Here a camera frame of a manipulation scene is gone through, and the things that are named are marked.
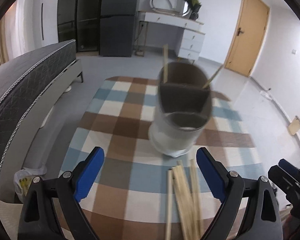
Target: door frame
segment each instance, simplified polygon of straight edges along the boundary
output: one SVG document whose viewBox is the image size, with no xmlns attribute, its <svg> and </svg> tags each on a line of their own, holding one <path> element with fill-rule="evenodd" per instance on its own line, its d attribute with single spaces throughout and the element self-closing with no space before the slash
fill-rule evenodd
<svg viewBox="0 0 300 240">
<path fill-rule="evenodd" d="M 233 51 L 234 40 L 235 40 L 235 38 L 236 38 L 236 36 L 237 36 L 237 30 L 238 30 L 238 28 L 239 28 L 239 23 L 240 23 L 241 18 L 242 18 L 242 11 L 243 11 L 243 6 L 244 6 L 244 1 L 245 1 L 245 0 L 241 0 L 241 5 L 240 5 L 240 10 L 239 10 L 239 15 L 238 15 L 237 24 L 236 24 L 236 27 L 235 27 L 235 30 L 234 30 L 234 34 L 233 34 L 232 41 L 231 41 L 231 44 L 230 44 L 230 47 L 229 47 L 229 50 L 228 50 L 228 54 L 227 54 L 227 56 L 226 56 L 226 60 L 225 60 L 225 62 L 224 62 L 224 66 L 225 66 L 226 69 L 229 69 L 229 70 L 231 70 L 231 71 L 233 71 L 233 72 L 236 72 L 236 73 L 238 73 L 238 74 L 240 74 L 240 75 L 242 75 L 242 76 L 249 77 L 250 74 L 251 74 L 251 72 L 252 72 L 252 70 L 253 70 L 253 68 L 254 68 L 254 66 L 255 66 L 255 64 L 256 64 L 257 58 L 258 58 L 258 56 L 259 56 L 259 54 L 260 54 L 260 49 L 261 49 L 261 47 L 262 47 L 262 44 L 263 44 L 264 38 L 265 38 L 265 34 L 266 34 L 267 29 L 268 29 L 270 7 L 269 7 L 268 5 L 266 5 L 265 2 L 263 2 L 263 0 L 259 0 L 259 1 L 261 1 L 261 2 L 268 8 L 268 14 L 267 14 L 267 20 L 266 20 L 267 22 L 266 22 L 266 27 L 265 27 L 265 29 L 264 29 L 264 31 L 263 31 L 262 41 L 261 41 L 260 46 L 259 46 L 259 52 L 258 52 L 258 54 L 257 54 L 257 56 L 256 56 L 256 58 L 255 58 L 255 60 L 254 60 L 253 66 L 250 68 L 249 73 L 248 73 L 248 75 L 246 76 L 246 75 L 244 75 L 244 74 L 242 74 L 242 73 L 239 73 L 239 72 L 237 72 L 237 71 L 235 71 L 235 70 L 230 69 L 230 68 L 227 67 L 227 64 L 229 63 L 230 55 L 231 55 L 231 53 L 232 53 L 232 51 Z"/>
</svg>

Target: vanity table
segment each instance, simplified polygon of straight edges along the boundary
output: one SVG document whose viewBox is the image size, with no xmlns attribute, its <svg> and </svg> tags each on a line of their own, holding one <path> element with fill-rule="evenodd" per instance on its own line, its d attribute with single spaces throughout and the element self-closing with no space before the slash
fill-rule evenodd
<svg viewBox="0 0 300 240">
<path fill-rule="evenodd" d="M 174 48 L 178 58 L 186 58 L 189 60 L 197 60 L 202 49 L 203 40 L 205 34 L 200 32 L 203 23 L 185 19 L 178 16 L 172 16 L 168 14 L 139 11 L 139 29 L 138 33 L 141 33 L 142 24 L 145 24 L 146 34 L 143 46 L 143 51 L 139 50 L 139 35 L 137 38 L 137 56 L 144 56 L 146 47 L 146 38 L 148 31 L 148 24 L 160 23 L 179 27 L 177 34 L 177 42 Z"/>
</svg>

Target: wooden door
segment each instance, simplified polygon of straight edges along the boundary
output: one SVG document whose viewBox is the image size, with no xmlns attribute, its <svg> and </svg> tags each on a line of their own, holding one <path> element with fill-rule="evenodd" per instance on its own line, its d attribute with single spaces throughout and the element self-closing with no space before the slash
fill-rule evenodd
<svg viewBox="0 0 300 240">
<path fill-rule="evenodd" d="M 261 0 L 242 0 L 241 13 L 225 67 L 249 76 L 256 62 L 268 22 L 269 7 Z"/>
</svg>

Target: checkered tablecloth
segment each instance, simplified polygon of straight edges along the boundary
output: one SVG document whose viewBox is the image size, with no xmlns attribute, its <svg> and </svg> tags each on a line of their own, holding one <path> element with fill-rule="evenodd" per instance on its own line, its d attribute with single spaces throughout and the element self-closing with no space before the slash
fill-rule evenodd
<svg viewBox="0 0 300 240">
<path fill-rule="evenodd" d="M 148 140 L 156 81 L 132 77 L 104 81 L 81 119 L 60 171 L 72 171 L 95 146 L 104 149 L 102 169 L 88 197 L 80 202 L 101 240 L 164 239 L 167 170 L 182 160 L 189 175 L 189 160 L 195 158 L 199 147 L 206 147 L 228 170 L 244 178 L 263 175 L 258 153 L 239 114 L 223 94 L 212 92 L 212 97 L 213 117 L 196 145 L 188 154 L 170 158 L 157 152 Z M 199 168 L 198 175 L 206 229 L 220 202 L 212 197 Z M 233 231 L 238 229 L 242 214 Z M 172 222 L 171 239 L 182 239 L 175 199 Z"/>
</svg>

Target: blue gripper pad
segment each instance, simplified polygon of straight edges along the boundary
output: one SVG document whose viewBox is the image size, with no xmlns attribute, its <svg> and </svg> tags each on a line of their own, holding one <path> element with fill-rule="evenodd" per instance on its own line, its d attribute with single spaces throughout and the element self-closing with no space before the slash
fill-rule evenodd
<svg viewBox="0 0 300 240">
<path fill-rule="evenodd" d="M 81 172 L 76 182 L 74 198 L 78 203 L 81 199 L 87 197 L 105 160 L 103 149 L 101 147 L 96 147 L 95 149 L 95 154 L 89 160 L 88 164 L 86 164 L 85 169 Z"/>
<path fill-rule="evenodd" d="M 197 164 L 209 186 L 209 189 L 211 190 L 213 197 L 219 199 L 221 201 L 221 203 L 223 203 L 223 201 L 226 198 L 225 181 L 219 175 L 218 171 L 212 164 L 211 160 L 205 154 L 203 148 L 200 148 L 199 150 L 197 150 Z"/>
<path fill-rule="evenodd" d="M 278 166 L 287 172 L 291 177 L 296 178 L 298 175 L 298 169 L 293 166 L 291 163 L 287 162 L 285 159 L 279 161 Z"/>
</svg>

